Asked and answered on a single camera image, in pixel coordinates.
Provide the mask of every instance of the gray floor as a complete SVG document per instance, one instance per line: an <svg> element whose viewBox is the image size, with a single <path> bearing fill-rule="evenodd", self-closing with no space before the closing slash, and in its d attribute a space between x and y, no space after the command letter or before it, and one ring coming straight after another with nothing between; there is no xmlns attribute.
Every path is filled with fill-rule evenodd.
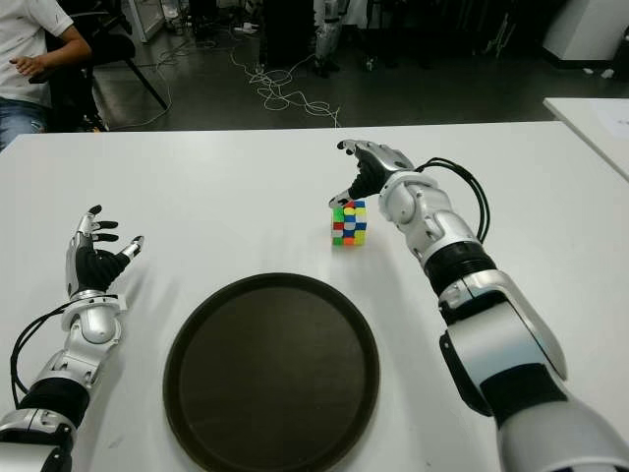
<svg viewBox="0 0 629 472"><path fill-rule="evenodd" d="M161 31L148 45L138 44L136 63L164 96L164 81L149 64L164 51L185 41L175 62L159 71L168 83L172 106L151 124L132 131L230 130L330 127L329 117L315 117L297 106L283 111L264 109L264 99L242 68L253 71L257 41L239 42L227 30L216 36L216 45L195 47L193 40ZM342 67L329 79L317 77L308 67L298 68L295 80L283 91L301 90L309 101L328 102L340 107L338 121L343 127L536 121L552 119L543 107L546 96L629 97L629 85L605 80L600 73L588 76L582 70L559 70L543 59L489 57L435 58L431 68L419 67L402 58L396 69L383 65L368 73L363 55L355 46L345 45L338 54ZM96 97L110 127L143 123L161 108L142 84L120 66L96 70ZM280 103L269 103L278 106Z"/></svg>

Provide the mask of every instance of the colorful cube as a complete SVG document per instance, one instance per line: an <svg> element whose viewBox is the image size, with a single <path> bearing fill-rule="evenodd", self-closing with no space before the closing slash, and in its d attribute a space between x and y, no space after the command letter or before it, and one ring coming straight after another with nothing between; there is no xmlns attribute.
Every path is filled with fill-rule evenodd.
<svg viewBox="0 0 629 472"><path fill-rule="evenodd" d="M365 202L349 202L332 211L332 245L363 246L367 234L367 208Z"/></svg>

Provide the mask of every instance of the white cabinet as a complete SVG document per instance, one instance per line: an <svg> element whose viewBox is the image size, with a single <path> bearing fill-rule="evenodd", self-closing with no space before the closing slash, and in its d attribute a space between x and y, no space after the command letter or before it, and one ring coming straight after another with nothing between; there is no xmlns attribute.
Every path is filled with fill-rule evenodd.
<svg viewBox="0 0 629 472"><path fill-rule="evenodd" d="M629 27L629 0L571 0L550 26L543 47L564 61L612 59Z"/></svg>

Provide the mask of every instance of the white table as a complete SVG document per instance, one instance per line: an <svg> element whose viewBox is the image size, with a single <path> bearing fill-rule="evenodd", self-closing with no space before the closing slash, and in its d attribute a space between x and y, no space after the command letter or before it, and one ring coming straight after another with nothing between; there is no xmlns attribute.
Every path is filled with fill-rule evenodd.
<svg viewBox="0 0 629 472"><path fill-rule="evenodd" d="M0 411L12 409L18 332L65 301L65 249L102 204L145 250L112 286L128 293L124 342L80 429L78 471L198 470L163 412L164 361L193 309L225 284L267 271L317 277L346 294L376 338L381 390L372 423L335 470L498 469L492 420L460 400L438 349L429 283L400 233L368 200L368 243L333 249L328 199L354 178L342 138L370 139L468 166L492 210L487 251L560 340L572 391L629 441L629 186L561 123L344 130L45 135L0 154ZM445 171L476 225L470 190ZM48 324L25 350L29 381L64 340Z"/></svg>
<svg viewBox="0 0 629 472"><path fill-rule="evenodd" d="M629 181L629 99L546 98L543 104ZM619 116L628 123L614 123Z"/></svg>

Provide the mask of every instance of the robot forearm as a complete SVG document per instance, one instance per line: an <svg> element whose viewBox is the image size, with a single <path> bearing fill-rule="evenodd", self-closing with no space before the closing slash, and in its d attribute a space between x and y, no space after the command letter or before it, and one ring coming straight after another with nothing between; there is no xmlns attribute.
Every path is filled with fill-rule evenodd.
<svg viewBox="0 0 629 472"><path fill-rule="evenodd" d="M93 233L117 226L113 221L94 223L99 212L95 206L84 215L68 249L66 282L71 303L61 318L62 328L68 331L65 346L46 363L17 409L0 420L0 470L71 469L77 429L107 358L120 341L122 327L116 317L127 308L124 297L105 295L105 291L143 244L139 236L117 255L96 251L93 241L117 239ZM12 356L16 365L17 352Z"/></svg>
<svg viewBox="0 0 629 472"><path fill-rule="evenodd" d="M436 182L389 147L339 148L356 155L360 175L330 205L379 193L380 211L405 234L438 297L447 324L439 345L462 399L496 421L504 470L629 470L627 444L565 387L550 329Z"/></svg>

